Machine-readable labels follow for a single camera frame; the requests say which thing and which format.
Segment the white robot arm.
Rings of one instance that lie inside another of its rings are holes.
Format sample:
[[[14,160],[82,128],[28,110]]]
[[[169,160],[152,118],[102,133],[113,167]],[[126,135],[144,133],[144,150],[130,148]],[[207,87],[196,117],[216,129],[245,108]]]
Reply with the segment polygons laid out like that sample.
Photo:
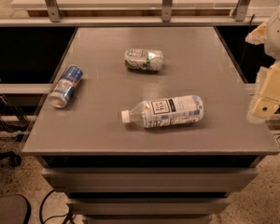
[[[264,51],[275,59],[269,68],[261,67],[257,74],[255,94],[246,118],[251,123],[262,123],[280,107],[280,6],[268,21],[247,35],[245,41],[264,45]]]

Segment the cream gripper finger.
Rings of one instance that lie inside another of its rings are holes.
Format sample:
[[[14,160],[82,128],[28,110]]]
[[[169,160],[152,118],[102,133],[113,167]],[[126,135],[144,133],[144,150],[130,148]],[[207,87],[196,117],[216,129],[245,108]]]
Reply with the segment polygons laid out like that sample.
[[[261,67],[256,80],[255,94],[251,98],[246,118],[267,120],[280,107],[280,61],[269,68]]]

